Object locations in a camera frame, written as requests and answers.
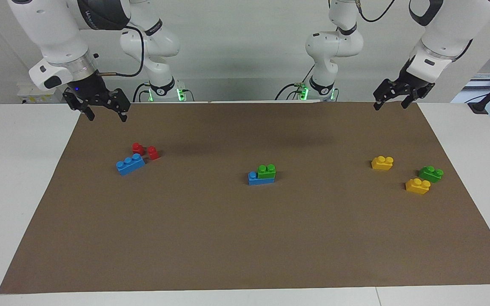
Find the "blue three-stud toy block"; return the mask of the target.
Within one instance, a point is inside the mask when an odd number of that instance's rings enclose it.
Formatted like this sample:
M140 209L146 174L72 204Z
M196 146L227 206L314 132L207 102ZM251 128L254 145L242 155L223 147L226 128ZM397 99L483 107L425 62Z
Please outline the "blue three-stud toy block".
M121 176L126 176L135 170L142 168L145 165L145 161L142 155L134 153L131 157L126 157L122 161L118 161L115 166Z
M275 182L275 177L259 178L257 172L249 172L249 174L248 174L249 186L272 184L274 182Z

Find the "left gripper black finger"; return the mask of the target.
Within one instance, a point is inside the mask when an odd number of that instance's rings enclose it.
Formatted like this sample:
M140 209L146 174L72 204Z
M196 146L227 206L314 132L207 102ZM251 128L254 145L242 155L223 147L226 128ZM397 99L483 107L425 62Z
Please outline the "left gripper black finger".
M385 78L377 89L373 92L375 98L374 109L380 110L385 102L399 96L398 89L395 88L395 83Z
M416 88L410 88L407 97L401 102L403 109L407 109L412 102L420 98L420 90Z

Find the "white power strip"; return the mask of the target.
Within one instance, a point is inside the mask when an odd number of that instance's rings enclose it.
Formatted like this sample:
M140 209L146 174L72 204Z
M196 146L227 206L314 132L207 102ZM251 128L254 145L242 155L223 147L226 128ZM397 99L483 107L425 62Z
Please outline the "white power strip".
M19 103L63 103L63 95L60 89L53 88L42 91L35 85L27 82L17 82L17 99Z

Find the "brown table mat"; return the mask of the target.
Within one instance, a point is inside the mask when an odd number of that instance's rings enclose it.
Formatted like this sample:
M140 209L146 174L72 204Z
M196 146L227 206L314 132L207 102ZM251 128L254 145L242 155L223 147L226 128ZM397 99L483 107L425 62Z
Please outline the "brown table mat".
M490 229L418 105L95 113L79 117L0 294L490 283ZM121 176L134 142L145 165ZM373 169L377 156L393 167ZM275 182L249 186L262 164ZM428 165L443 178L406 191Z

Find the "yellow two-stud toy block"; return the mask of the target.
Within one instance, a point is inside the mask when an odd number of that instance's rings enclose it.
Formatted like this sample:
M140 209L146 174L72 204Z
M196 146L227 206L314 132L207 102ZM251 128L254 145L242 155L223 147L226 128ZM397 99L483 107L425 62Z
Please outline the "yellow two-stud toy block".
M371 162L371 167L376 170L387 171L393 167L394 159L391 156L377 156Z
M413 178L405 183L406 191L417 194L426 194L430 190L430 186L430 181L420 178Z

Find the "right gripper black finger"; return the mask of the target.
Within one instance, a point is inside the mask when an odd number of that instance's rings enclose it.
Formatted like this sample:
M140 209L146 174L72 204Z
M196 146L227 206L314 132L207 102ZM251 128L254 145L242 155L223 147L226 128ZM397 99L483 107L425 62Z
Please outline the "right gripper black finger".
M110 109L117 113L122 122L128 120L131 103L121 88L110 91Z
M88 103L84 103L82 100L78 99L76 95L70 91L70 89L66 89L64 91L63 99L66 101L71 110L80 111L89 121L94 120L95 114L91 110Z

